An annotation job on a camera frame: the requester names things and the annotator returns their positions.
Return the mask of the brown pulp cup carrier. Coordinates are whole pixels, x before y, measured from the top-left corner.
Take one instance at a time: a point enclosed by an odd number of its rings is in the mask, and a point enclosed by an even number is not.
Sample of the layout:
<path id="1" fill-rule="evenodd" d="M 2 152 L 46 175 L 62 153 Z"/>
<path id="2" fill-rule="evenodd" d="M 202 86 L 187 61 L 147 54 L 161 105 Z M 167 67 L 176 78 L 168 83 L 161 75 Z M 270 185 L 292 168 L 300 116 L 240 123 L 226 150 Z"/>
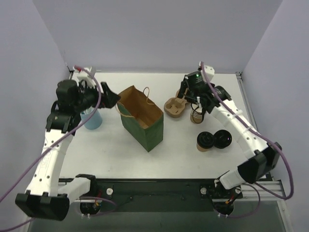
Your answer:
<path id="1" fill-rule="evenodd" d="M 186 106 L 189 104 L 184 97 L 181 99 L 177 98 L 179 91 L 180 90 L 178 89 L 175 97 L 168 99 L 164 104 L 164 111 L 172 118 L 180 118 L 183 115 Z"/>

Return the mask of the green paper bag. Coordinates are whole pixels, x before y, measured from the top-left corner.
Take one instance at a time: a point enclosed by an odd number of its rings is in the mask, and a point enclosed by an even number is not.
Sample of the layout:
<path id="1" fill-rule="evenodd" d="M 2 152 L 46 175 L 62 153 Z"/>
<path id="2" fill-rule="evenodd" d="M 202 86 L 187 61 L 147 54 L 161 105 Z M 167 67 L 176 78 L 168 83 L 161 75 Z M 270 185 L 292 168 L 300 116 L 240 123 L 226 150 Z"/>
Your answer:
<path id="1" fill-rule="evenodd" d="M 117 107 L 123 127 L 146 151 L 163 141 L 164 113 L 144 91 L 130 86 L 119 93 Z"/>

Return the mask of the black plastic cup lid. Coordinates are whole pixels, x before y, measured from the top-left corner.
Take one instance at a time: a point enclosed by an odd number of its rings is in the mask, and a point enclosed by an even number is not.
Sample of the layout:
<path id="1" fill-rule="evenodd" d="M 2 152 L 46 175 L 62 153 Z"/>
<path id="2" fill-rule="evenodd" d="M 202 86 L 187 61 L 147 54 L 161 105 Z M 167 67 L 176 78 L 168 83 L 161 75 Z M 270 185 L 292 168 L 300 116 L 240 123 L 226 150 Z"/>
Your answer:
<path id="1" fill-rule="evenodd" d="M 197 145 L 203 149 L 210 149 L 214 146 L 214 136 L 208 131 L 203 131 L 197 136 Z"/>

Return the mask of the brown paper coffee cup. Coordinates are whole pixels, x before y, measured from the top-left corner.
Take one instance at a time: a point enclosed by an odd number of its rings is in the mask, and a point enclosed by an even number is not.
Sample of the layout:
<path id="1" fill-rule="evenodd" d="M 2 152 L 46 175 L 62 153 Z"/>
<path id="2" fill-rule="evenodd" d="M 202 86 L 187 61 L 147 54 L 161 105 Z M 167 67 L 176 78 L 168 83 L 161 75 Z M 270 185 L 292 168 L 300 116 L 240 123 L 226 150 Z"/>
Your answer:
<path id="1" fill-rule="evenodd" d="M 200 152 L 207 152 L 212 148 L 212 146 L 202 146 L 199 143 L 197 143 L 196 147 L 197 147 L 197 150 Z"/>

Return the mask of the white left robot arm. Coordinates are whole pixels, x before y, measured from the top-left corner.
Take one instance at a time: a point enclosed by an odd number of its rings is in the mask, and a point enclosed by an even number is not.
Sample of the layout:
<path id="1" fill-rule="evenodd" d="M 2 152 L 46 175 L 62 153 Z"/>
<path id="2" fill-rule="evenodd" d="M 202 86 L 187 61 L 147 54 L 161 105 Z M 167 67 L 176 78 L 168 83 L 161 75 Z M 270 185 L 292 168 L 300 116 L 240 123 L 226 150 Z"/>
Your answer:
<path id="1" fill-rule="evenodd" d="M 85 81 L 61 81 L 57 85 L 57 100 L 47 118 L 42 158 L 37 162 L 34 176 L 25 193 L 16 196 L 15 204 L 29 217 L 62 221 L 70 204 L 80 197 L 92 199 L 99 187 L 96 177 L 79 174 L 66 186 L 59 188 L 58 180 L 64 157 L 81 122 L 81 112 L 93 107 L 113 108 L 120 96 L 107 83 L 99 88 Z"/>

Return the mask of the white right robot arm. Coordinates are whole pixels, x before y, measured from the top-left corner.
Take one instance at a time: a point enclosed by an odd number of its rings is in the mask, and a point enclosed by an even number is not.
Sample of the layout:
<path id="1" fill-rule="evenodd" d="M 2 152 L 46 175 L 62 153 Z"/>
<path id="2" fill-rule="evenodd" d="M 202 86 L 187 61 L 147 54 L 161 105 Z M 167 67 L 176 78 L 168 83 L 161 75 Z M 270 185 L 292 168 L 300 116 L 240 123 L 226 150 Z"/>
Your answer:
<path id="1" fill-rule="evenodd" d="M 223 173 L 215 183 L 217 196 L 225 197 L 232 188 L 243 183 L 253 184 L 276 167 L 280 157 L 278 151 L 259 137 L 222 86 L 204 82 L 201 71 L 184 76 L 177 97 L 198 106 L 203 114 L 216 118 L 242 150 L 244 162 Z"/>

